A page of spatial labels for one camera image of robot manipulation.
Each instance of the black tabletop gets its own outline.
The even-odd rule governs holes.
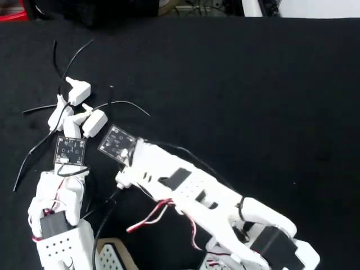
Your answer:
[[[109,124],[143,138],[181,145],[232,183],[289,217],[297,237],[320,254],[318,269],[350,269],[360,176],[360,20],[144,19],[89,30],[68,22],[0,24],[0,253],[3,269],[40,269],[27,208],[40,173],[53,168],[55,137],[31,157],[12,193],[26,153],[48,133],[51,110],[22,110],[56,101],[58,64],[85,42],[70,76],[92,84],[89,105],[111,97]],[[98,194],[115,188],[118,165],[87,142]],[[174,210],[153,226],[125,228],[154,207],[135,188],[120,193],[103,237],[121,238],[140,269],[195,269],[203,254],[190,244],[191,225]],[[97,229],[105,209],[89,221]],[[197,236],[203,245],[208,235]]]

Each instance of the cable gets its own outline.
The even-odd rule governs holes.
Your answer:
[[[105,103],[105,104],[102,104],[102,105],[99,105],[99,106],[95,107],[94,109],[92,109],[92,111],[95,111],[95,110],[100,109],[100,108],[102,108],[102,107],[108,106],[108,105],[110,105],[110,104],[116,104],[116,103],[126,103],[126,104],[130,104],[130,105],[138,108],[138,109],[141,110],[144,114],[146,114],[147,116],[150,117],[150,114],[149,114],[147,111],[145,111],[143,108],[141,108],[140,106],[136,105],[135,103],[132,103],[132,102],[126,101],[126,100],[116,100],[116,101],[113,101],[113,102],[111,102],[111,103],[108,102],[108,103]]]
[[[85,219],[87,217],[89,217],[90,215],[92,215],[93,213],[95,213],[96,211],[100,210],[103,206],[105,206],[109,201],[112,201],[113,198],[118,194],[120,190],[117,188],[114,193],[112,193],[112,195],[106,199],[102,204],[100,204],[98,207],[94,208],[93,210],[91,210],[90,212],[86,213],[82,219]]]
[[[173,201],[172,201],[172,199],[161,200],[161,201],[154,207],[154,209],[150,212],[150,214],[149,214],[145,219],[143,219],[142,221],[139,221],[138,223],[136,223],[136,224],[128,227],[128,228],[126,229],[126,231],[127,231],[128,233],[131,233],[131,232],[139,229],[140,227],[142,227],[142,226],[144,226],[144,225],[154,224],[154,223],[158,222],[158,221],[162,218],[162,216],[164,215],[167,207],[163,209],[163,211],[160,213],[160,215],[159,215],[156,219],[154,219],[153,221],[150,221],[150,222],[148,222],[148,220],[149,220],[149,219],[152,217],[152,215],[154,215],[154,214],[156,213],[156,211],[158,211],[164,204],[165,204],[165,206],[167,206],[168,204],[173,204]]]
[[[96,262],[95,262],[96,246],[97,246],[97,243],[99,241],[100,234],[101,234],[107,220],[110,218],[111,213],[115,210],[115,206],[116,206],[116,201],[114,201],[114,205],[110,208],[110,210],[107,212],[107,214],[103,218],[103,220],[102,220],[102,222],[101,222],[101,224],[99,226],[99,229],[98,229],[98,231],[96,233],[96,236],[94,238],[94,245],[92,247],[92,268],[93,268],[93,270],[96,270]]]
[[[163,208],[163,210],[161,211],[161,213],[159,214],[159,216],[156,219],[154,219],[152,221],[147,221],[147,222],[145,222],[145,224],[154,224],[154,223],[158,222],[159,220],[161,220],[161,218],[165,214],[167,208],[168,208],[168,205],[166,204],[166,206]]]
[[[57,63],[56,63],[56,48],[57,48],[57,41],[54,40],[54,43],[53,43],[53,46],[52,46],[52,65],[54,66],[57,75],[61,78],[62,73],[60,72],[60,69],[59,69],[59,67],[57,66]]]
[[[260,7],[260,10],[261,10],[261,13],[262,13],[263,17],[267,17],[267,12],[266,12],[264,1],[263,0],[258,0],[258,3],[259,3],[259,7]]]
[[[177,7],[174,7],[174,9],[175,9],[175,11],[176,11],[176,14],[177,14],[178,16],[180,16],[180,12],[179,12],[178,8],[177,8]]]
[[[88,170],[90,170],[90,167],[85,167],[84,169],[81,169],[77,172],[73,172],[73,173],[60,173],[60,171],[63,169],[63,167],[65,166],[65,164],[63,163],[62,166],[57,170],[57,175],[61,176],[61,177],[70,177],[70,176],[77,176],[78,174],[82,174],[87,172]]]
[[[192,6],[192,11],[189,11],[188,13],[185,14],[185,16],[188,16],[189,14],[193,13],[195,10],[198,10],[199,11],[199,15],[202,16],[202,13],[201,13],[201,7],[197,7],[195,6],[195,3],[191,2],[190,0],[186,0],[185,3],[189,4]]]
[[[70,62],[68,63],[64,73],[62,74],[62,77],[60,79],[60,83],[59,83],[59,86],[57,87],[57,94],[60,95],[61,93],[61,85],[62,83],[64,82],[67,74],[68,74],[68,71],[70,69],[70,67],[72,66],[74,60],[76,59],[76,57],[82,52],[82,50],[84,50],[86,47],[88,47],[91,43],[93,43],[93,39],[91,39],[89,42],[87,42],[85,45],[83,45],[80,49],[78,49],[78,51],[74,54],[73,58],[70,60]]]
[[[190,150],[181,147],[181,146],[177,146],[177,145],[173,145],[172,143],[167,143],[167,142],[159,142],[159,141],[149,141],[149,140],[145,140],[145,142],[148,143],[152,143],[153,145],[158,145],[158,146],[168,146],[177,150],[181,150],[186,152],[188,155],[190,155],[190,157],[192,157],[193,159],[195,159],[197,162],[199,162],[201,165],[203,165],[204,167],[206,167],[209,171],[212,172],[213,176],[216,179],[220,179],[219,181],[222,182],[224,185],[226,185],[228,188],[233,190],[232,185],[226,180],[224,179],[219,173],[217,173],[216,170],[214,170],[209,164],[207,164],[206,162],[202,161],[200,158],[198,158],[195,154],[193,154]]]
[[[62,74],[61,76],[61,73],[60,73],[60,69],[59,67],[57,66],[57,63],[56,63],[56,48],[57,48],[57,41],[54,40],[54,43],[53,43],[53,50],[52,50],[52,64],[56,70],[56,73],[59,75],[59,77],[61,78],[60,79],[60,83],[59,83],[59,86],[57,88],[57,94],[60,95],[60,89],[61,89],[61,85],[62,83],[64,82],[67,74],[68,74],[68,71],[70,69],[70,67],[72,66],[74,60],[76,59],[76,57],[82,52],[82,50],[84,50],[87,46],[89,46],[94,40],[90,40],[88,43],[86,43],[85,45],[83,45],[76,53],[75,55],[73,56],[73,58],[70,60],[70,62],[68,63],[64,73]],[[25,110],[23,111],[22,113],[23,114],[30,114],[30,113],[34,113],[36,111],[41,111],[43,109],[49,109],[49,108],[54,108],[56,107],[57,105],[56,104],[51,104],[51,105],[45,105],[45,106],[40,106],[40,107],[36,107],[36,108],[33,108],[33,109],[28,109],[28,110]]]
[[[202,248],[200,248],[196,242],[195,242],[195,236],[196,236],[196,223],[195,221],[185,213],[185,215],[187,216],[187,218],[190,220],[190,223],[191,223],[191,245],[193,246],[193,248],[197,249],[197,250],[200,250],[200,251],[204,251],[206,253],[209,253],[209,254],[213,254],[213,255],[216,255],[216,256],[230,256],[231,254],[229,253],[216,253],[216,252],[211,252],[211,251],[205,251],[203,250]]]
[[[57,106],[56,104],[40,106],[40,107],[36,107],[36,108],[32,108],[32,109],[27,109],[25,111],[22,111],[22,113],[23,114],[34,113],[36,111],[41,111],[41,110],[44,110],[44,109],[56,108],[56,106]]]
[[[17,174],[17,177],[16,177],[16,181],[15,181],[15,184],[13,186],[13,189],[12,189],[12,192],[16,192],[17,190],[17,187],[19,185],[19,180],[20,180],[20,177],[21,177],[21,172],[23,171],[23,168],[24,168],[24,165],[27,161],[27,159],[29,158],[30,155],[32,155],[32,153],[37,149],[39,148],[44,142],[46,142],[47,139],[49,139],[56,131],[57,127],[59,126],[59,123],[60,123],[60,120],[62,118],[62,114],[64,113],[65,109],[70,105],[70,103],[67,103],[64,108],[62,109],[61,113],[60,113],[60,116],[58,118],[58,121],[56,123],[56,126],[55,128],[49,132],[49,134],[46,135],[46,137],[44,137],[44,139],[42,139],[41,141],[39,141],[33,148],[31,148],[31,150],[27,153],[24,161],[21,163],[21,166],[20,166],[20,170]]]

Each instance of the robotic arm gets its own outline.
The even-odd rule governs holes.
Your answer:
[[[296,226],[288,218],[157,145],[131,136],[128,141],[133,144],[118,149],[117,160],[127,165],[116,176],[118,187],[135,185],[156,201],[171,200],[179,214],[213,236],[208,249],[229,253],[228,269],[314,270],[319,264],[315,250],[294,239]]]

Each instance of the robotic hand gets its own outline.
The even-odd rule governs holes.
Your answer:
[[[117,156],[127,164],[116,176],[118,187],[135,185],[156,201],[171,201],[192,221],[195,248],[196,224],[208,231],[213,238],[204,264],[211,259],[221,269],[241,270],[314,270],[319,264],[310,244],[294,239],[296,226],[288,218],[157,145],[128,139],[133,144]]]
[[[56,164],[54,172],[42,172],[28,209],[33,241],[44,270],[92,270],[93,231],[80,219],[88,172],[62,177],[60,167],[62,175],[84,168]]]

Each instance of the red and white wire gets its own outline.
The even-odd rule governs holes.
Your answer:
[[[197,249],[197,250],[200,250],[200,251],[204,251],[203,249],[201,249],[195,242],[195,237],[196,237],[196,232],[197,232],[197,229],[196,229],[196,223],[195,221],[187,214],[185,214],[187,216],[187,218],[190,220],[191,222],[191,228],[192,228],[192,232],[191,232],[191,245]],[[216,253],[216,252],[212,252],[212,251],[206,251],[207,253],[209,254],[213,254],[213,255],[216,255],[216,256],[230,256],[229,253]]]
[[[166,206],[165,206],[164,209],[161,211],[160,215],[159,215],[156,219],[154,219],[154,220],[152,220],[152,221],[148,221],[148,220],[152,217],[152,215],[154,215],[155,212],[158,211],[158,210],[160,209],[160,207],[163,206],[164,204],[165,204]],[[158,221],[163,217],[165,211],[167,210],[167,207],[168,207],[167,205],[168,205],[168,204],[172,204],[172,199],[162,200],[161,202],[159,202],[159,203],[155,206],[155,208],[150,212],[150,214],[149,214],[145,219],[143,219],[142,221],[139,221],[138,223],[130,226],[129,228],[126,229],[126,231],[127,231],[128,233],[130,233],[130,232],[133,232],[133,231],[139,229],[140,227],[142,227],[142,226],[144,226],[144,225],[154,224],[154,223],[158,222]]]
[[[201,248],[199,248],[199,246],[196,244],[195,242],[195,236],[196,236],[196,223],[195,221],[189,216],[189,215],[186,215],[187,218],[190,220],[191,222],[191,245],[197,249],[197,250],[200,250],[200,251],[203,251]]]
[[[163,215],[166,212],[167,208],[168,208],[168,205],[166,204],[166,206],[163,208],[160,215],[156,219],[154,219],[152,221],[147,221],[147,222],[145,222],[145,224],[154,224],[154,223],[158,222],[159,220],[161,220],[161,218],[163,217]]]

